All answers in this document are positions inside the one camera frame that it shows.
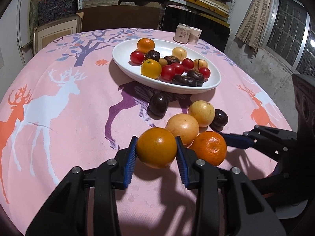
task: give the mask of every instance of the yellow fruit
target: yellow fruit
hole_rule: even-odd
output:
[[[215,118],[215,109],[207,101],[199,100],[191,104],[188,114],[194,117],[200,128],[210,125]]]
[[[167,60],[165,58],[160,58],[159,63],[161,65],[161,67],[166,66],[167,65]]]
[[[174,137],[180,136],[184,145],[190,144],[199,133],[199,125],[196,119],[185,113],[171,117],[165,128]]]
[[[161,72],[161,65],[153,59],[148,59],[141,65],[141,74],[146,77],[157,79],[161,75]]]
[[[194,71],[199,71],[199,69],[202,67],[208,68],[207,61],[205,61],[203,59],[195,59],[194,60]]]
[[[212,131],[199,134],[189,149],[194,150],[199,159],[213,166],[219,166],[224,161],[227,152],[224,138]]]
[[[152,128],[142,133],[136,144],[139,160],[151,168],[169,166],[177,153],[173,135],[163,128]]]
[[[181,47],[176,47],[172,50],[172,55],[183,61],[187,57],[187,51]]]
[[[143,53],[147,53],[150,50],[154,50],[155,43],[153,40],[151,40],[149,38],[142,38],[138,41],[137,48],[139,51],[141,51]]]

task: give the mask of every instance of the orange deer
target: orange deer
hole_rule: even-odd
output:
[[[247,92],[247,94],[252,98],[252,100],[258,105],[258,109],[255,109],[250,116],[252,120],[254,120],[258,125],[268,126],[269,124],[270,127],[276,128],[276,126],[271,122],[266,109],[262,106],[262,102],[255,97],[256,94],[253,93],[253,91],[247,87],[243,89],[241,85],[238,85],[238,88],[240,90]]]
[[[14,90],[9,94],[9,98],[7,100],[8,104],[11,105],[11,109],[13,110],[10,114],[10,117],[7,121],[0,121],[0,181],[2,184],[2,191],[4,194],[4,197],[8,204],[9,201],[7,199],[7,195],[4,190],[4,184],[3,184],[3,176],[2,176],[2,150],[7,145],[7,140],[11,136],[12,132],[14,131],[15,122],[16,120],[23,121],[24,120],[24,105],[28,104],[32,98],[31,91],[29,90],[28,94],[24,96],[26,93],[27,85],[25,87],[20,88],[18,92],[15,93],[15,99],[13,102],[11,102],[11,95]]]

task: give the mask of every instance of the window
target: window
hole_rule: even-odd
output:
[[[291,72],[315,77],[315,25],[298,0],[274,0],[264,48]]]
[[[315,25],[311,24],[308,41],[303,52],[302,59],[297,66],[297,71],[303,75],[315,77]]]

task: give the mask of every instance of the red cherry tomato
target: red cherry tomato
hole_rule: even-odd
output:
[[[208,79],[210,77],[211,71],[209,70],[209,68],[202,67],[199,69],[199,73],[204,76],[204,79]]]
[[[175,62],[171,64],[171,66],[175,68],[177,75],[182,75],[184,73],[184,67],[182,64]]]
[[[132,52],[130,54],[130,60],[131,60],[131,62],[133,62],[137,65],[140,65],[140,64],[142,64],[142,62],[144,60],[144,55],[142,52],[139,52],[139,51]]]
[[[182,61],[182,65],[185,71],[192,70],[194,68],[194,62],[190,58],[186,58]]]
[[[176,75],[176,70],[172,66],[163,66],[161,77],[166,81],[171,81],[173,77]]]

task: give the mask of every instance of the deer print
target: deer print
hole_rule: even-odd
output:
[[[27,85],[25,87],[20,88],[18,92],[15,93],[14,101],[11,101],[11,95],[14,90],[9,94],[9,98],[7,102],[11,105],[12,112],[9,116],[7,121],[0,121],[0,181],[2,185],[2,191],[5,197],[7,204],[10,204],[7,195],[4,190],[3,184],[3,171],[2,171],[2,150],[7,145],[7,140],[9,139],[10,135],[14,131],[15,122],[19,120],[20,122],[24,120],[24,108],[23,105],[28,104],[31,99],[31,91],[29,90],[28,93],[25,95],[27,89]]]
[[[273,117],[276,121],[279,121],[279,119],[277,119],[276,117],[274,117],[267,109],[267,104],[270,104],[274,110],[274,112],[278,115],[278,118],[282,119],[282,116],[277,112],[277,106],[274,103],[274,101],[267,95],[267,93],[257,84],[257,82],[255,82],[249,75],[245,77],[243,77],[243,79],[245,81],[247,81],[250,84],[255,85],[256,87],[258,87],[260,89],[259,93],[256,93],[256,98],[258,98],[261,103],[262,106],[264,107],[264,109],[266,110],[267,114],[271,117]]]
[[[258,125],[268,126],[269,124],[270,127],[276,128],[276,126],[271,122],[270,117],[266,112],[266,109],[262,106],[262,102],[256,97],[256,94],[247,87],[243,89],[241,85],[238,85],[238,88],[247,92],[247,94],[252,98],[256,105],[258,105],[258,109],[255,109],[250,116],[252,120],[254,120]]]
[[[105,138],[110,142],[112,149],[119,149],[119,146],[117,147],[115,140],[111,136],[111,124],[120,111],[139,105],[139,117],[142,118],[150,127],[155,127],[155,125],[151,122],[151,118],[149,117],[147,110],[150,98],[156,90],[136,81],[120,85],[118,90],[122,90],[122,101],[109,108],[108,119],[105,124]],[[190,100],[191,95],[168,92],[165,92],[165,94],[169,102],[177,100],[183,113],[187,113],[188,107],[192,104],[192,101]]]
[[[76,81],[83,80],[87,76],[83,77],[84,73],[80,73],[79,70],[72,75],[72,68],[70,70],[64,71],[60,74],[60,80],[55,80],[53,77],[53,72],[50,71],[48,73],[50,80],[58,86],[60,86],[59,91],[55,96],[44,95],[37,99],[32,100],[28,105],[27,109],[24,112],[24,121],[17,122],[15,124],[15,132],[12,134],[12,152],[14,161],[18,167],[18,170],[21,171],[20,163],[16,157],[15,153],[15,139],[17,134],[23,129],[23,127],[27,124],[33,124],[36,128],[35,137],[33,139],[33,144],[31,148],[31,161],[30,161],[30,173],[32,176],[35,176],[34,169],[33,169],[33,150],[36,146],[36,141],[39,134],[42,132],[44,137],[44,150],[47,157],[47,164],[48,164],[48,172],[51,175],[55,184],[59,183],[59,179],[55,175],[54,169],[51,164],[50,160],[50,135],[49,131],[50,122],[52,119],[57,118],[60,113],[65,109],[69,102],[69,95],[80,94],[80,90],[77,87]]]

